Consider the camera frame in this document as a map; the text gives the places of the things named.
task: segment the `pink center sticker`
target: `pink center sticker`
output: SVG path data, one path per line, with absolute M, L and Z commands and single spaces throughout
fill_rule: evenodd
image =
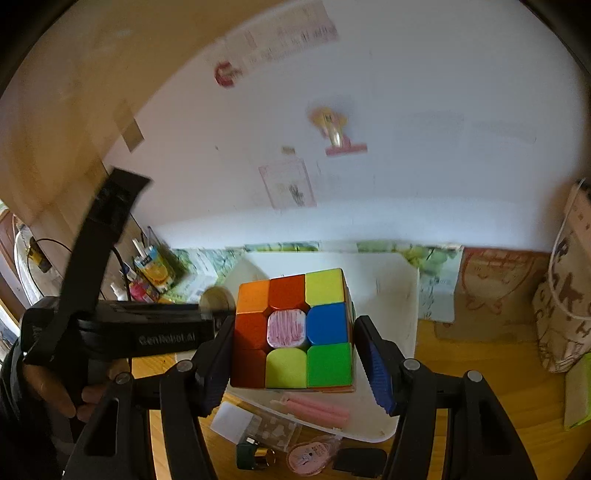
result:
M 306 342 L 306 314 L 301 310 L 278 310 L 271 313 L 267 342 L 273 348 L 303 346 Z

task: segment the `paper poster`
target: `paper poster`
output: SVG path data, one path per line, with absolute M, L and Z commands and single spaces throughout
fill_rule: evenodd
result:
M 338 39 L 322 0 L 316 0 L 221 39 L 206 57 L 218 84 L 232 87 L 260 65 Z
M 303 160 L 288 160 L 260 167 L 259 172 L 275 210 L 316 206 Z

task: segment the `black cable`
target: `black cable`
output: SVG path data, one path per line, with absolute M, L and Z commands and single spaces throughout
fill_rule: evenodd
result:
M 121 265 L 121 273 L 123 274 L 123 281 L 125 282 L 125 290 L 127 291 L 127 299 L 129 301 L 131 301 L 131 292 L 129 291 L 129 279 L 127 278 L 127 275 L 125 274 L 125 264 L 123 263 L 123 259 L 121 258 L 121 254 L 119 253 L 119 251 L 113 247 L 113 253 L 115 254 L 115 256 L 117 257 L 117 260 L 119 260 L 119 265 Z
M 37 243 L 39 243 L 39 242 L 53 242 L 53 243 L 55 243 L 55 244 L 61 245 L 61 246 L 62 246 L 62 247 L 64 247 L 66 250 L 68 250 L 70 253 L 72 253 L 72 249 L 71 249 L 70 247 L 68 247 L 67 245 L 65 245 L 65 244 L 61 243 L 61 242 L 60 242 L 60 241 L 58 241 L 58 240 L 54 240 L 53 238 L 40 238 L 39 240 L 36 240 L 36 242 L 37 242 Z M 29 271 L 29 276 L 31 277 L 31 280 L 33 280 L 33 283 L 35 284 L 35 286 L 36 286 L 37 290 L 39 290 L 39 293 L 40 293 L 42 296 L 45 296 L 45 295 L 43 295 L 43 292 L 41 291 L 41 289 L 40 289 L 40 288 L 39 288 L 39 286 L 37 285 L 37 282 L 36 282 L 36 281 L 35 281 L 35 279 L 33 278 L 33 274 L 31 274 L 31 265 L 30 265 L 30 263 L 29 263 L 29 259 L 30 259 L 30 257 L 27 255 L 27 270 Z M 107 297 L 105 297 L 105 294 L 103 293 L 103 291 L 102 291 L 102 290 L 99 290 L 99 291 L 100 291 L 100 294 L 103 296 L 103 300 L 106 300 L 106 299 L 107 299 Z

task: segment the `white eraser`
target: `white eraser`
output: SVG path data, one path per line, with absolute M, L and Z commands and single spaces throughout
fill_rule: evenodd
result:
M 225 401 L 220 405 L 210 428 L 237 445 L 255 416 L 254 413 Z

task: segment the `green cube sticker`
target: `green cube sticker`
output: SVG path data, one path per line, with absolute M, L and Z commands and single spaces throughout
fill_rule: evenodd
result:
M 353 383 L 350 343 L 308 349 L 308 387 L 345 387 Z

